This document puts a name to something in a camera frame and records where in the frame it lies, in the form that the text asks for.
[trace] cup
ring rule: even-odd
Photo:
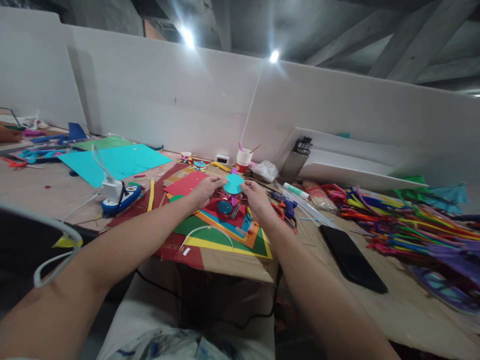
[[[238,150],[236,155],[236,171],[238,174],[244,174],[249,167],[250,161],[252,161],[253,154],[249,149],[244,148],[243,151]]]

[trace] smartphone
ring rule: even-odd
[[[319,230],[347,280],[380,294],[389,291],[346,232],[325,225]]]

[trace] light fixture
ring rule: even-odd
[[[278,50],[274,50],[271,55],[270,55],[270,62],[273,64],[273,63],[276,63],[277,60],[279,59],[279,56],[280,56],[280,53]]]
[[[192,35],[192,32],[186,27],[182,26],[180,28],[180,34],[183,37],[183,40],[185,40],[186,46],[189,49],[195,49],[194,36]]]

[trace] person's right hand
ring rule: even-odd
[[[245,180],[240,185],[242,192],[248,197],[248,206],[255,221],[260,225],[268,219],[278,219],[278,215],[270,204],[265,190],[252,180]]]

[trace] teal paper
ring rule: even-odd
[[[98,151],[106,169],[116,180],[156,168],[172,160],[146,145],[113,147]],[[94,161],[91,151],[71,152],[58,158],[94,188],[102,186],[104,171]]]
[[[230,174],[226,178],[228,182],[223,189],[229,194],[240,194],[242,192],[240,185],[244,183],[242,177],[238,174]]]

